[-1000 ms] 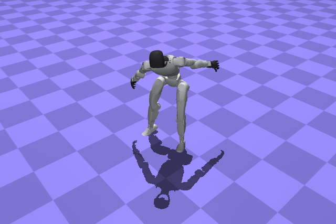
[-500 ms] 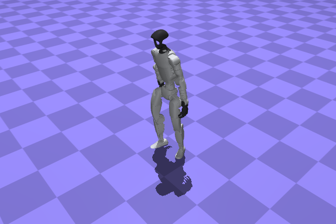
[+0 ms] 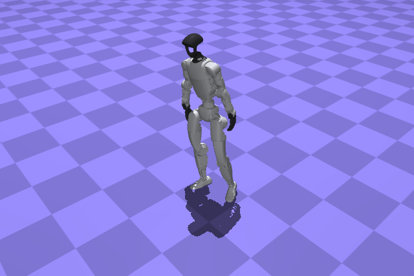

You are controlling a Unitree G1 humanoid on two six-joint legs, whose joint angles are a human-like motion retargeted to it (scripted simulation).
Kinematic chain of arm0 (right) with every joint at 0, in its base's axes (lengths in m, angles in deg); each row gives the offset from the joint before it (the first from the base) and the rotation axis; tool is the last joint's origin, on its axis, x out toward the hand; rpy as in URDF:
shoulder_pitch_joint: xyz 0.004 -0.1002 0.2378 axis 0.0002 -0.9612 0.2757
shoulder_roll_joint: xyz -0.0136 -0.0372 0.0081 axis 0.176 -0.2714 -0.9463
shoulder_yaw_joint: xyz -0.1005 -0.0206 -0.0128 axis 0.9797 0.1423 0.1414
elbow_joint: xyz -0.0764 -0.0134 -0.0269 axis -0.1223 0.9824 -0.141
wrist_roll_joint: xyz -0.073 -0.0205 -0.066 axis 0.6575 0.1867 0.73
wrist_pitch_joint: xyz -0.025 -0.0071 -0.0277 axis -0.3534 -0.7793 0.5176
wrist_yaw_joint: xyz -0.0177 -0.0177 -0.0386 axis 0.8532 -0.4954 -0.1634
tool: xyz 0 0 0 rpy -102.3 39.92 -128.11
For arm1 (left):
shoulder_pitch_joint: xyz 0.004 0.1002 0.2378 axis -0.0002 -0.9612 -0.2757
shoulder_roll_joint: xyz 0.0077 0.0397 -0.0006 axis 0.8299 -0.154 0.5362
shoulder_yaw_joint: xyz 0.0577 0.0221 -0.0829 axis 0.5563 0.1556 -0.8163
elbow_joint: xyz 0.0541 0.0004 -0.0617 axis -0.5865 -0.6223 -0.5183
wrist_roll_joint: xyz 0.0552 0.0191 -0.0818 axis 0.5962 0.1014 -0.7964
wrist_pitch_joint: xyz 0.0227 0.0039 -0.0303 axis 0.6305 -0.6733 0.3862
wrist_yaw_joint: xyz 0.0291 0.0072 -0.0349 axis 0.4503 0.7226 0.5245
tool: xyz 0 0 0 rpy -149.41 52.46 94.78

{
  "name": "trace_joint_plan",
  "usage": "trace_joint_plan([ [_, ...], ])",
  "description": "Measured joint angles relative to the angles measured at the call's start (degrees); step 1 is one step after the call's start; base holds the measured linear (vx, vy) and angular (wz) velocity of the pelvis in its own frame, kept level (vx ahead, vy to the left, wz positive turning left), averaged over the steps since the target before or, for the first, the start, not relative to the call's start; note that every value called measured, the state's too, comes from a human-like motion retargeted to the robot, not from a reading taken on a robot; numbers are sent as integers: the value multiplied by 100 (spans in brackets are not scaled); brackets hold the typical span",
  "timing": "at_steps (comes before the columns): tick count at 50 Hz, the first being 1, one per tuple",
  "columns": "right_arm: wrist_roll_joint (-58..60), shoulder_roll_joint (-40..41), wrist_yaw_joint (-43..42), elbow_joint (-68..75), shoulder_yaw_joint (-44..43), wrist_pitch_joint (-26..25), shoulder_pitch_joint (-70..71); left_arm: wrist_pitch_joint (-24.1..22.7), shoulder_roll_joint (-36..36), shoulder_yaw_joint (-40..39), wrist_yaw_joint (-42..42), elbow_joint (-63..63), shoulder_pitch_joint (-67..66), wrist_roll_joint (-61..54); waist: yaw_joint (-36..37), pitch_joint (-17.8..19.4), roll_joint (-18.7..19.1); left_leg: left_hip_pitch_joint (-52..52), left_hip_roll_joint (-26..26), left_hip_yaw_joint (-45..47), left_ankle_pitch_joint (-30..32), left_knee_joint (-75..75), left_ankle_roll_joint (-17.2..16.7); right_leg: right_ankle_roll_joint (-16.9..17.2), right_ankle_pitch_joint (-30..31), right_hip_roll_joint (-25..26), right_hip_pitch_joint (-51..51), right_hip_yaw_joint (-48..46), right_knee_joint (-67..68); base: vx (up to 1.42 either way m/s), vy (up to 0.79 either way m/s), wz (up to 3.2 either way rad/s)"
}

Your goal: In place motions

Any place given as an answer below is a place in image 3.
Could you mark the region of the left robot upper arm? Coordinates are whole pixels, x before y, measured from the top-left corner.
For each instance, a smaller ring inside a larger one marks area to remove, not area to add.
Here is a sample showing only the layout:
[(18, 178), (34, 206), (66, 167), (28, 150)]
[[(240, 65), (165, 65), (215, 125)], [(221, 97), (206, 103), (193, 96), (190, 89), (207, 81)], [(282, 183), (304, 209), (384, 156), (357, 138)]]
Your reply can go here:
[(220, 66), (217, 63), (208, 62), (205, 65), (205, 68), (206, 68), (207, 73), (212, 77), (215, 85), (218, 87), (218, 89), (216, 89), (215, 95), (218, 98), (223, 98), (222, 91), (226, 89), (226, 87), (225, 87), (224, 80), (221, 74)]

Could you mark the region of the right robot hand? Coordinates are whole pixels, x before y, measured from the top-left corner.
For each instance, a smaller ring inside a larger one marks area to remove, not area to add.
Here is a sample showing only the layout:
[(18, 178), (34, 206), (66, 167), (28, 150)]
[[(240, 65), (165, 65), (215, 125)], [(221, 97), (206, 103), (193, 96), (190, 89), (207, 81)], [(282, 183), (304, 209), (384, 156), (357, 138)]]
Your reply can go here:
[(183, 103), (182, 106), (183, 106), (183, 109), (185, 110), (186, 120), (188, 121), (188, 115), (192, 110), (190, 109), (190, 105), (188, 107), (186, 107), (186, 105)]

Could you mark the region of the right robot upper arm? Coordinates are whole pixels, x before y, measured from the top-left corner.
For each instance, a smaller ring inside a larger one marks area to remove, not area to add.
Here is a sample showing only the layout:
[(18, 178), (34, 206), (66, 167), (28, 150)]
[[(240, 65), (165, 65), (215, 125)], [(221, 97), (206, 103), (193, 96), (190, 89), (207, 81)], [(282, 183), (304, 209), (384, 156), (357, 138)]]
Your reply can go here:
[(187, 62), (187, 60), (189, 60), (189, 58), (188, 59), (185, 59), (181, 63), (181, 66), (182, 66), (182, 69), (183, 69), (183, 76), (185, 78), (185, 80), (181, 83), (181, 86), (185, 90), (190, 90), (192, 88), (192, 84), (191, 84), (190, 78), (188, 76), (188, 71), (187, 71), (187, 68), (186, 68), (186, 62)]

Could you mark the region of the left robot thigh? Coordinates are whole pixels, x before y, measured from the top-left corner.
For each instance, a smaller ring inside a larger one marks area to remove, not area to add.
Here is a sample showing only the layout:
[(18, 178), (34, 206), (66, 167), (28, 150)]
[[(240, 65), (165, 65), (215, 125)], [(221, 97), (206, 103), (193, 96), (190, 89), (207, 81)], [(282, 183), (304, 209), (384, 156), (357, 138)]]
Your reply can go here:
[(218, 113), (213, 114), (213, 119), (210, 122), (210, 133), (218, 167), (225, 167), (226, 165), (226, 135), (223, 129), (227, 125), (228, 121), (225, 117)]

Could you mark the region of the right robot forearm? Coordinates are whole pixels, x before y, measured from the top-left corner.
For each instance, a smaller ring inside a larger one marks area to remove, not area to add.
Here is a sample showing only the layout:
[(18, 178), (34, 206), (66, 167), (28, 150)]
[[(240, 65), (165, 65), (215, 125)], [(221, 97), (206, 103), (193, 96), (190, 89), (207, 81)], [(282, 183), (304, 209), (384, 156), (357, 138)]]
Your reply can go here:
[(185, 104), (186, 107), (188, 107), (190, 105), (190, 93), (191, 93), (191, 89), (190, 90), (185, 90), (182, 87), (182, 103), (181, 104)]

